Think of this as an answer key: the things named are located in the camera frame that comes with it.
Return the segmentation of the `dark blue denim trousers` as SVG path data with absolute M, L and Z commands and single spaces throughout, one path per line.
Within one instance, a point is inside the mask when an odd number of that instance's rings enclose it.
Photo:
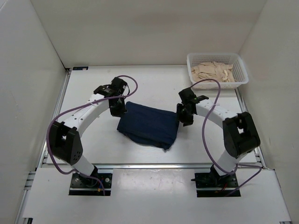
M 120 118 L 117 130 L 133 142 L 168 150 L 176 140 L 179 121 L 174 112 L 133 102 Z

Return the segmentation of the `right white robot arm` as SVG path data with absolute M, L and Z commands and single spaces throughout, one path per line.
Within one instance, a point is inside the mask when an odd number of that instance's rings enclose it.
M 204 148 L 213 165 L 210 168 L 209 178 L 214 186 L 223 185 L 227 177 L 232 176 L 240 160 L 255 148 L 261 141 L 252 119 L 248 112 L 235 113 L 218 105 L 218 98 L 211 101 L 207 96 L 196 96 L 192 89 L 186 88 L 179 92 L 181 103 L 177 104 L 177 119 L 183 126 L 193 124 L 193 116 L 204 117 L 202 125 L 202 141 Z M 225 151 L 218 160 L 209 152 L 205 139 L 205 125 L 211 121 L 223 130 Z

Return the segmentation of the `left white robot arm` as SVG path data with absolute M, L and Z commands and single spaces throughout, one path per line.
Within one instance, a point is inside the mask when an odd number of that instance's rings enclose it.
M 106 110 L 114 117 L 126 112 L 123 93 L 128 83 L 115 77 L 110 84 L 100 85 L 93 91 L 85 105 L 69 110 L 71 116 L 58 122 L 52 122 L 47 133 L 47 147 L 55 162 L 58 158 L 70 165 L 82 176 L 82 182 L 92 187 L 98 181 L 98 169 L 83 156 L 81 137 L 94 120 Z

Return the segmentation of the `small dark corner label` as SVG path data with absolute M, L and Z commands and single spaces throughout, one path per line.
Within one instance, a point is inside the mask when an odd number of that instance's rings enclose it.
M 72 70 L 88 70 L 88 69 L 89 69 L 88 66 L 76 66 L 72 68 Z

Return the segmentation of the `beige crumpled garment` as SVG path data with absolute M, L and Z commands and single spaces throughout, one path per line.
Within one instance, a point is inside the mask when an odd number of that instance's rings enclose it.
M 195 82 L 205 79 L 215 79 L 219 83 L 231 83 L 235 82 L 232 70 L 232 64 L 206 62 L 191 67 L 191 74 Z

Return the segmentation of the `white plastic basket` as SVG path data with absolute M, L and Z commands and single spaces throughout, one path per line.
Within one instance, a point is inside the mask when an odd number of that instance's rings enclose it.
M 191 67 L 197 66 L 206 62 L 218 62 L 233 65 L 233 77 L 235 82 L 220 83 L 222 89 L 235 89 L 242 84 L 246 84 L 248 74 L 245 70 L 243 62 L 238 54 L 235 53 L 189 53 L 187 55 L 187 69 L 190 80 L 194 89 L 218 89 L 218 85 L 214 81 L 201 80 L 198 82 L 193 81 L 191 74 Z

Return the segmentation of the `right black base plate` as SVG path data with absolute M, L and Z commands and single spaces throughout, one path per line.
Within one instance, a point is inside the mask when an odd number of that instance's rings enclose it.
M 195 182 L 197 198 L 213 198 L 213 197 L 240 197 L 241 193 L 238 189 L 238 180 L 236 175 L 227 176 L 214 182 L 210 173 L 195 173 L 195 178 L 191 179 Z

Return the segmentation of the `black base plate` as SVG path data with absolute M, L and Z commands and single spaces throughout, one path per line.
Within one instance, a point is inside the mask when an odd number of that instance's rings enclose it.
M 70 196 L 110 196 L 112 188 L 112 173 L 98 173 L 99 181 L 82 177 L 74 173 L 71 177 Z
M 197 198 L 213 198 L 213 197 L 240 197 L 241 193 L 238 189 L 238 180 L 236 175 L 227 176 L 214 182 L 210 173 L 195 173 L 195 178 L 191 179 L 195 182 Z

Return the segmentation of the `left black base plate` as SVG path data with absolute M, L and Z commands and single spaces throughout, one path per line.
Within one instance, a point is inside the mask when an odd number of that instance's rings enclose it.
M 98 173 L 99 181 L 82 177 L 74 173 L 71 177 L 70 196 L 110 196 L 112 188 L 112 173 Z

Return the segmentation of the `aluminium rail frame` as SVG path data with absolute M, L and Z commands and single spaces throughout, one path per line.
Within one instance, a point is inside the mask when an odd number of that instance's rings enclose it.
M 89 67 L 67 75 L 54 116 L 76 107 L 114 76 L 135 78 L 133 102 L 174 111 L 178 92 L 189 87 L 187 68 L 178 66 Z M 197 198 L 190 181 L 209 170 L 201 143 L 201 117 L 179 129 L 168 152 L 139 146 L 116 131 L 109 111 L 84 134 L 84 155 L 113 173 L 111 196 L 70 196 L 71 175 L 61 175 L 43 149 L 29 174 L 15 224 L 292 224 L 274 170 L 268 168 L 240 189 L 241 197 Z

